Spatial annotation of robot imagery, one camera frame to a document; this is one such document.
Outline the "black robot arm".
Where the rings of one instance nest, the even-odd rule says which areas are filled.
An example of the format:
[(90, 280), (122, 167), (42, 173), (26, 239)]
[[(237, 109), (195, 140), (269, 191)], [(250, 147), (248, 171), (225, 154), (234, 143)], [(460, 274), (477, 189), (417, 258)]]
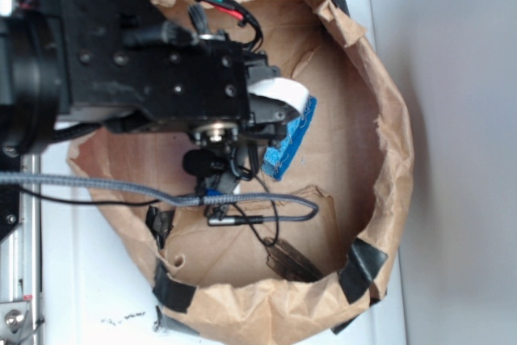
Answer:
[(19, 0), (1, 20), (1, 143), (20, 154), (43, 152), (58, 121), (266, 144), (307, 97), (265, 54), (149, 0)]

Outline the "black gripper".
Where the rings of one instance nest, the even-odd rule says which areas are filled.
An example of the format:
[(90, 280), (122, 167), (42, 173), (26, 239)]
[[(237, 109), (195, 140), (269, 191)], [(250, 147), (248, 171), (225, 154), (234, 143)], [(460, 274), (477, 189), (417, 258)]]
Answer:
[(226, 34), (194, 32), (149, 0), (23, 0), (41, 120), (113, 133), (186, 133), (202, 147), (268, 145), (299, 116), (279, 70)]

